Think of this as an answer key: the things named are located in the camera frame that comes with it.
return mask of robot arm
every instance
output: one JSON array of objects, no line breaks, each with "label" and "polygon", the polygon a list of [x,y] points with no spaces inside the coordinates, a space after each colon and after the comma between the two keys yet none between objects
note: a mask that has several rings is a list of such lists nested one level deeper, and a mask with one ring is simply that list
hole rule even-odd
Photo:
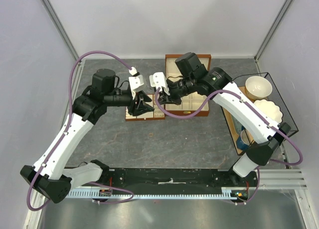
[{"label": "robot arm", "polygon": [[[97,160],[74,169],[64,169],[64,167],[82,138],[107,112],[107,107],[127,107],[129,114],[133,116],[154,111],[154,108],[146,104],[152,100],[142,91],[144,85],[142,75],[137,72],[133,74],[129,77],[129,86],[126,90],[114,87],[116,75],[112,70],[100,69],[93,75],[92,85],[88,86],[73,103],[72,121],[68,131],[65,132],[69,116],[46,152],[33,166],[25,165],[22,168],[20,174],[30,184],[42,167],[34,184],[35,190],[54,203],[59,203],[73,188],[99,180],[108,167]],[[63,140],[47,163],[43,163],[62,134],[65,134]]]},{"label": "robot arm", "polygon": [[[218,93],[211,100],[228,110],[254,137],[255,142],[246,150],[246,153],[233,165],[232,170],[240,177],[246,177],[250,171],[258,165],[267,164],[272,153],[283,142],[283,137],[271,129],[273,126],[287,134],[290,130],[289,125],[277,122],[261,112],[242,92],[237,85],[232,82],[231,77],[221,68],[214,67],[207,71],[194,53],[186,53],[175,61],[182,78],[176,82],[166,79],[164,73],[157,72],[150,76],[151,86],[159,89],[159,103],[162,104],[181,104],[181,97],[193,92],[200,95],[209,96],[217,90],[228,90],[241,96],[237,97]],[[265,124],[246,104],[248,103],[269,124]]]}]

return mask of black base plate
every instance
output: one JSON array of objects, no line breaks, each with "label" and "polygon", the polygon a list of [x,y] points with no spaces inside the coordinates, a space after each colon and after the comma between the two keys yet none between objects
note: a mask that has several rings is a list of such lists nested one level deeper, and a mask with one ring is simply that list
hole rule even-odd
[{"label": "black base plate", "polygon": [[[112,186],[131,190],[136,195],[220,194],[222,187],[245,188],[246,182],[250,187],[257,185],[255,172],[240,178],[228,169],[112,168],[103,172],[98,182],[110,185],[111,178]],[[169,181],[179,184],[163,184]]]}]

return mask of white scalloped bowl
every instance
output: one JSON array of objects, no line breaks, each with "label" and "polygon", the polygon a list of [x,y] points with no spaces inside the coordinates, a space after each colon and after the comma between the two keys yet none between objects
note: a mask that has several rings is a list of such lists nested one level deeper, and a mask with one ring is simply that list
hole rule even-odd
[{"label": "white scalloped bowl", "polygon": [[254,105],[277,123],[281,123],[283,121],[283,113],[280,111],[279,106],[275,105],[273,101],[265,99],[256,100]]}]

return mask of gray floor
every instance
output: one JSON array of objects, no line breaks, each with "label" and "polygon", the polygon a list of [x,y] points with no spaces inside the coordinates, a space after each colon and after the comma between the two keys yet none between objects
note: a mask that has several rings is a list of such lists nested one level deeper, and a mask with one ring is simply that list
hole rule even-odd
[{"label": "gray floor", "polygon": [[38,229],[305,229],[294,192],[258,191],[246,206],[219,200],[133,200],[97,205],[89,199],[50,203]]},{"label": "gray floor", "polygon": [[[164,59],[129,59],[146,79],[164,71]],[[257,73],[253,59],[212,59],[211,67],[221,67],[231,77]],[[100,68],[114,70],[127,80],[128,70],[116,60],[86,60],[78,94],[91,84]],[[146,93],[153,93],[149,86]],[[67,166],[98,159],[111,167],[229,168],[238,159],[221,107],[209,103],[208,117],[178,120],[125,122],[124,108],[108,108],[95,127],[83,138]],[[279,151],[273,158],[281,159]],[[284,168],[270,163],[265,168]]]}]

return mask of wooden box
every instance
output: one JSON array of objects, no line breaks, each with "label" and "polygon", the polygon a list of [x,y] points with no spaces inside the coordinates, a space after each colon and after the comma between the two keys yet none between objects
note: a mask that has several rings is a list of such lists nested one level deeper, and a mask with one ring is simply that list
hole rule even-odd
[{"label": "wooden box", "polygon": [[165,114],[157,107],[155,103],[155,95],[154,94],[148,94],[148,97],[150,97],[153,101],[152,102],[146,102],[150,106],[152,106],[155,110],[153,112],[148,112],[145,114],[142,114],[140,116],[131,116],[128,113],[128,109],[126,108],[125,112],[125,121],[141,121],[141,120],[159,120],[159,119],[165,119]]},{"label": "wooden box", "polygon": [[[165,55],[165,76],[168,77],[178,77],[181,75],[178,67],[175,64],[175,60],[182,55],[179,54],[168,54]],[[201,63],[204,64],[206,69],[209,71],[211,55],[209,54],[198,54],[198,58]],[[180,78],[170,78],[171,81],[178,81]],[[198,93],[192,93],[188,96],[182,97],[181,105],[165,105],[165,109],[176,115],[189,115],[195,112],[201,104],[206,99],[206,96],[201,96]],[[204,108],[196,116],[208,116],[209,106],[208,103],[205,104]]]}]

